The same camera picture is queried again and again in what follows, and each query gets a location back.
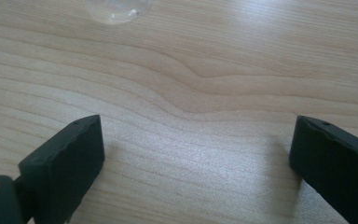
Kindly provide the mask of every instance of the black clamp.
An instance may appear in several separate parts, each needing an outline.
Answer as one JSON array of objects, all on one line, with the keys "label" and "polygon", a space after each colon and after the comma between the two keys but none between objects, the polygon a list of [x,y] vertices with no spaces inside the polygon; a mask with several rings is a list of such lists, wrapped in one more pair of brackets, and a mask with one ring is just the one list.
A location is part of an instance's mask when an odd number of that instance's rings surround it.
[{"label": "black clamp", "polygon": [[68,221],[103,161],[100,116],[72,122],[20,162],[15,181],[0,175],[0,224]]}]

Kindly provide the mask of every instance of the wood grain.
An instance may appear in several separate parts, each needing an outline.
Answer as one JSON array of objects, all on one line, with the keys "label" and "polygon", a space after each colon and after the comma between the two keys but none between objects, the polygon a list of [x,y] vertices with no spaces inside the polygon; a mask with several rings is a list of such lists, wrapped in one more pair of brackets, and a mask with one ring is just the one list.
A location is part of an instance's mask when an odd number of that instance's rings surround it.
[{"label": "wood grain", "polygon": [[0,175],[100,114],[107,160],[71,223],[346,223],[288,166],[296,115],[358,136],[358,0],[0,0]]}]

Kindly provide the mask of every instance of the clear plastic cup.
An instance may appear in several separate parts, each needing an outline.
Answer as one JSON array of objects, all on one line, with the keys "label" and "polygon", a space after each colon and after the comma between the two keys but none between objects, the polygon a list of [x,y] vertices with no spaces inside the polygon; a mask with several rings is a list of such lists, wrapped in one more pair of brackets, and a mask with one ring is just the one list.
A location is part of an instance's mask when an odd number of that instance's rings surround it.
[{"label": "clear plastic cup", "polygon": [[152,0],[85,0],[91,17],[105,24],[121,24],[145,14]]}]

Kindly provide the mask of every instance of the light wood surface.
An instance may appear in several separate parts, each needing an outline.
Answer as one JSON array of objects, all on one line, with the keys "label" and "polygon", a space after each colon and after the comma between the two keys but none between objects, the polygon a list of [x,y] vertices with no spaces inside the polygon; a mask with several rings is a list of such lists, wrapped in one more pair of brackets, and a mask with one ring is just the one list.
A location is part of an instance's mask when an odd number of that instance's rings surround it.
[{"label": "light wood surface", "polygon": [[0,175],[100,114],[107,160],[71,223],[346,223],[288,166],[296,115],[358,136],[358,0],[0,0]]}]

